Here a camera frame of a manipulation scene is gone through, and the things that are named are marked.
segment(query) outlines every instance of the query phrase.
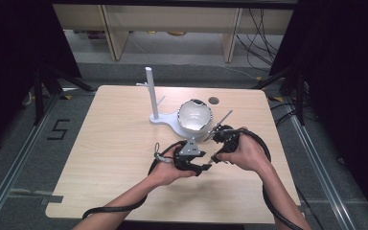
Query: white vertical post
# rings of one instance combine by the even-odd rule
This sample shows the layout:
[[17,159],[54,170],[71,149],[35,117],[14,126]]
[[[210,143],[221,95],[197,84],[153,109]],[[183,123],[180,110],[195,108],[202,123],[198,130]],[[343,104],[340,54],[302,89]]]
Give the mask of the white vertical post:
[[151,108],[153,109],[153,117],[155,120],[157,120],[158,110],[157,110],[156,93],[154,92],[153,73],[151,72],[150,67],[146,67],[146,78],[148,79],[148,89],[150,93]]

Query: person's right hand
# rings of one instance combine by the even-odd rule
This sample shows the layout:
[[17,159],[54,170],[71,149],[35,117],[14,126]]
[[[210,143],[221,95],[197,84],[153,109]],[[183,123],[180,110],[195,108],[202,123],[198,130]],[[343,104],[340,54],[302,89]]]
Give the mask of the person's right hand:
[[220,153],[217,158],[221,161],[229,161],[246,171],[254,171],[260,174],[261,170],[270,166],[263,148],[252,137],[241,133],[239,145],[236,151]]

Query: person's left hand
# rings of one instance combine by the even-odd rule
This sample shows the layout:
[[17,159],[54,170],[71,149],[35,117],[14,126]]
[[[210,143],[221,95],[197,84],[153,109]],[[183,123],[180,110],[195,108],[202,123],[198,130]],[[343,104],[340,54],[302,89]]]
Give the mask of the person's left hand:
[[[167,151],[164,156],[173,158],[174,151],[180,148],[180,145],[176,145]],[[154,170],[150,173],[149,177],[156,183],[157,186],[169,185],[178,178],[185,178],[195,176],[194,171],[181,171],[178,170],[173,163],[159,162]]]

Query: forearm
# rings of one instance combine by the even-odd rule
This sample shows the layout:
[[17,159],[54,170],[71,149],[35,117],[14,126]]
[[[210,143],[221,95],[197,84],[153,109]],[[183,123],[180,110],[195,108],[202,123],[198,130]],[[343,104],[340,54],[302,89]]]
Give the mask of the forearm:
[[[297,226],[303,229],[311,229],[271,164],[267,165],[259,173],[259,177],[262,179],[270,202],[275,209]],[[276,225],[278,229],[287,229],[287,227],[277,219]]]
[[[107,203],[105,207],[121,207],[137,203],[157,186],[158,185],[154,180],[152,180],[150,177],[146,177],[131,189]],[[74,229],[115,230],[121,224],[121,222],[124,221],[129,213],[130,211],[93,214],[81,221]]]

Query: person's left arm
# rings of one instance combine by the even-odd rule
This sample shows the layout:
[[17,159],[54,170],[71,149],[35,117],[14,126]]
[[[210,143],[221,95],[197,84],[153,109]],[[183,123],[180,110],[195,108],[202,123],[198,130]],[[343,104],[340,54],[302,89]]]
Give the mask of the person's left arm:
[[[173,152],[178,146],[173,147],[165,156],[172,157]],[[119,195],[104,207],[127,206],[139,202],[152,190],[159,186],[169,185],[178,178],[196,175],[192,171],[180,171],[174,164],[159,162],[154,170],[138,184]],[[83,219],[74,229],[112,229],[115,230],[124,221],[130,211],[116,213],[97,213]]]

